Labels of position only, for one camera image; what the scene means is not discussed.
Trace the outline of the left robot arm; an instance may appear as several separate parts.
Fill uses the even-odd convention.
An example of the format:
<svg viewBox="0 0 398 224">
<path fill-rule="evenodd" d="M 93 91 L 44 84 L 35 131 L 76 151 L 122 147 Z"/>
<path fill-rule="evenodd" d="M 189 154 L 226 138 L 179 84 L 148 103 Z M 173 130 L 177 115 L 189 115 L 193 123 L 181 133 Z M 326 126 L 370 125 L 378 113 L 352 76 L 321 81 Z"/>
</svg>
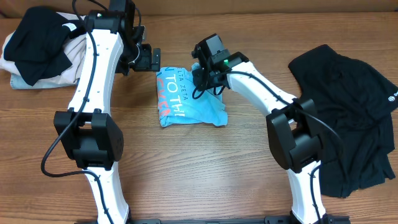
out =
<svg viewBox="0 0 398 224">
<path fill-rule="evenodd" d="M 56 142 L 78 174 L 85 174 L 96 202 L 96 223 L 129 223 L 131 212 L 119 177 L 123 132 L 111 117 L 116 73 L 158 72 L 160 49 L 143 44 L 145 27 L 134 9 L 91 11 L 85 18 L 86 52 L 76 92 L 66 111 L 54 116 Z"/>
</svg>

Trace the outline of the light blue printed t-shirt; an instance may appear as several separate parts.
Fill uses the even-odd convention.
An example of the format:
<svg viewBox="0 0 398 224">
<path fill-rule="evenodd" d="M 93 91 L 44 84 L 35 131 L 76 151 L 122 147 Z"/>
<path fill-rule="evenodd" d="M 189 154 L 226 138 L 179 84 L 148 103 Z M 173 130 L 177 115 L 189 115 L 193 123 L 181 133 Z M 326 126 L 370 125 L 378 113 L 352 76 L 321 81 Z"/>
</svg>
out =
<svg viewBox="0 0 398 224">
<path fill-rule="evenodd" d="M 195 91 L 191 71 L 181 67 L 162 67 L 156 73 L 160 125 L 208 123 L 225 126 L 228 114 L 222 95 L 211 90 Z"/>
</svg>

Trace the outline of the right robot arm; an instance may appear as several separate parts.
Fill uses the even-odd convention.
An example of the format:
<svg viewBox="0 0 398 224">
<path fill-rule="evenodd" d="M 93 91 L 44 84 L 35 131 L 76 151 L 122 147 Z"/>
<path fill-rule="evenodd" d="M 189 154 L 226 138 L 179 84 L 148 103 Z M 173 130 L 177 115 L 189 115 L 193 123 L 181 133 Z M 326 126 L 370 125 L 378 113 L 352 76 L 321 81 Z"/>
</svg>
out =
<svg viewBox="0 0 398 224">
<path fill-rule="evenodd" d="M 290 215 L 267 217 L 267 223 L 326 223 L 319 169 L 325 148 L 322 122 L 312 100 L 282 91 L 262 75 L 241 52 L 194 50 L 199 67 L 193 71 L 197 90 L 229 88 L 248 99 L 266 117 L 269 149 L 286 170 L 292 193 Z"/>
</svg>

